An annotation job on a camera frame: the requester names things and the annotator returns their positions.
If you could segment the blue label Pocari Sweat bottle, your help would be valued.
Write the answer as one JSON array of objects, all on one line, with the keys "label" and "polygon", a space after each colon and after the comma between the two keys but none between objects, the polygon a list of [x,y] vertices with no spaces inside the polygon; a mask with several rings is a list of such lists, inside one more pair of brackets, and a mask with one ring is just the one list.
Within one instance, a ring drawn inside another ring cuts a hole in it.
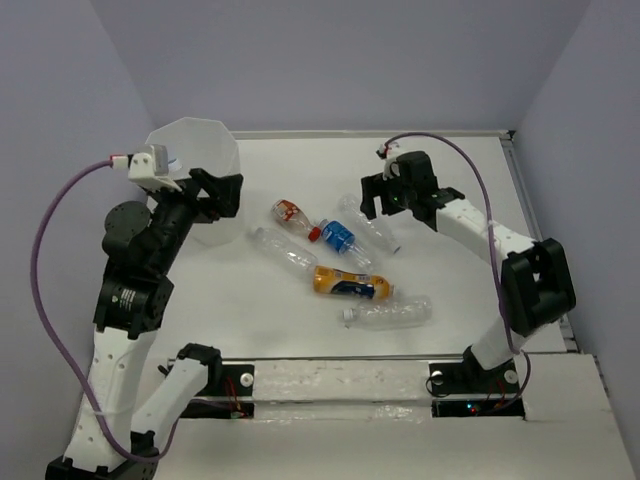
[{"label": "blue label Pocari Sweat bottle", "polygon": [[376,267],[374,256],[344,224],[337,220],[323,219],[319,229],[321,238],[334,253],[363,272],[373,272]]}]

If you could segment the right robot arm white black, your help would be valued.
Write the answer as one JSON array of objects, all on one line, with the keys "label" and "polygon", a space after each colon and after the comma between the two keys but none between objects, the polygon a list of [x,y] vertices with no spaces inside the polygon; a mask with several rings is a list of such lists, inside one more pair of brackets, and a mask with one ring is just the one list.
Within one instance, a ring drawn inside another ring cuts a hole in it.
[{"label": "right robot arm white black", "polygon": [[496,368],[519,354],[530,337],[576,306],[563,246],[534,240],[493,220],[453,187],[442,187],[423,151],[396,154],[382,172],[361,180],[361,212],[370,220],[405,210],[431,230],[455,240],[492,271],[499,317],[466,349],[462,384],[482,392],[497,378]]}]

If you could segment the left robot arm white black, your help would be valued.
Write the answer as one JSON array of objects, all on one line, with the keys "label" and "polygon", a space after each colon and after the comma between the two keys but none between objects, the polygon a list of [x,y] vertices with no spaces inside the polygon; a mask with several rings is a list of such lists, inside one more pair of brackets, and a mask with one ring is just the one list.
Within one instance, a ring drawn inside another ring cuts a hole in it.
[{"label": "left robot arm white black", "polygon": [[93,317],[93,360],[83,373],[60,340],[54,343],[83,390],[65,452],[46,468],[48,479],[151,479],[172,444],[183,411],[197,394],[221,383],[218,349],[189,343],[160,387],[136,404],[142,370],[162,325],[174,285],[168,277],[195,224],[233,218],[244,178],[190,170],[174,190],[113,207],[104,221],[108,260]]}]

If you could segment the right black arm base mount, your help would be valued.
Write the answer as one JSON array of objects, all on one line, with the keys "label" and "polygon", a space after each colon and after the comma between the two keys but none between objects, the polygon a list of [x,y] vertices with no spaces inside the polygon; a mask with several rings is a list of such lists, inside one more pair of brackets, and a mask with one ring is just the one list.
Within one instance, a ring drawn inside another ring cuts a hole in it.
[{"label": "right black arm base mount", "polygon": [[489,372],[472,373],[461,362],[430,363],[425,388],[435,418],[525,417],[513,360]]}]

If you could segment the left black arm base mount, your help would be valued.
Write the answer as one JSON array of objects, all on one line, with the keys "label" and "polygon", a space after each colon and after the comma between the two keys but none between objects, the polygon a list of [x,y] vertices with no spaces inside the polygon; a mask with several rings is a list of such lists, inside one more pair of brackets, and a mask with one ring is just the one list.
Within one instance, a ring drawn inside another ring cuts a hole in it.
[{"label": "left black arm base mount", "polygon": [[236,420],[254,417],[255,366],[224,364],[218,380],[209,380],[181,414],[184,419]]}]

